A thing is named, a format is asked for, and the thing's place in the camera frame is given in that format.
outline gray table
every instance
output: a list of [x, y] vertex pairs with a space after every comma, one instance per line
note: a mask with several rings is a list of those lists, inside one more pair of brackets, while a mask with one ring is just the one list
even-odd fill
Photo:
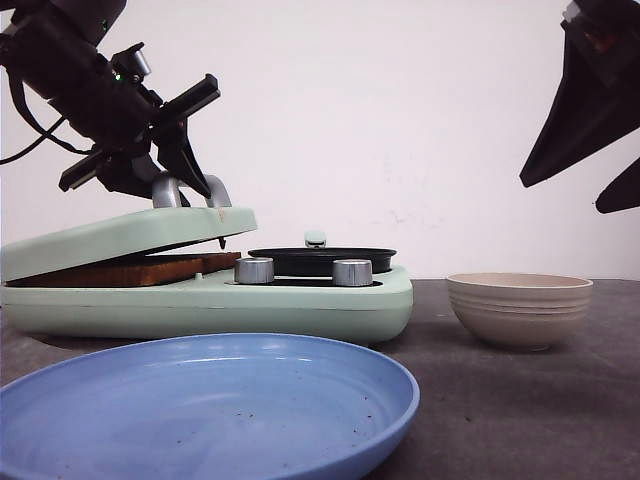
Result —
[[[379, 479], [640, 478], [640, 282], [595, 285], [585, 327], [542, 353], [496, 350], [454, 317], [442, 280], [414, 282], [398, 338], [374, 346], [408, 367], [422, 402]], [[1, 379], [131, 341], [2, 328]]]

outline black object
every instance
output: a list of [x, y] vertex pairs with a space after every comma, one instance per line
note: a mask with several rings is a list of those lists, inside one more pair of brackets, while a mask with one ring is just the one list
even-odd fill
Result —
[[60, 188], [67, 190], [97, 177], [109, 191], [151, 197], [160, 171], [149, 157], [158, 146], [158, 162], [203, 196], [211, 194], [187, 138], [187, 117], [220, 96], [217, 80], [204, 80], [164, 103], [143, 78], [150, 72], [143, 43], [116, 53], [111, 61], [96, 46], [111, 28], [126, 0], [13, 0], [16, 8], [0, 34], [0, 64], [12, 85], [20, 114], [46, 139], [80, 152], [42, 128], [22, 101], [22, 83], [49, 100], [63, 118], [95, 145], [87, 158], [67, 169]]
[[266, 248], [251, 250], [252, 257], [273, 258], [275, 275], [292, 277], [330, 277], [334, 260], [371, 260], [373, 273], [391, 270], [391, 257], [397, 252], [383, 248]]
[[[549, 117], [520, 174], [529, 187], [640, 126], [640, 5], [575, 0], [567, 7], [564, 69]], [[596, 202], [607, 213], [640, 206], [640, 160]]]

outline ceramic bowl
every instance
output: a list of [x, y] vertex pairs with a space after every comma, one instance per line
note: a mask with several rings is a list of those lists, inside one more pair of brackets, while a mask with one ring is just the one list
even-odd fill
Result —
[[456, 316], [476, 337], [503, 347], [545, 350], [575, 332], [593, 282], [527, 273], [463, 273], [447, 278]]

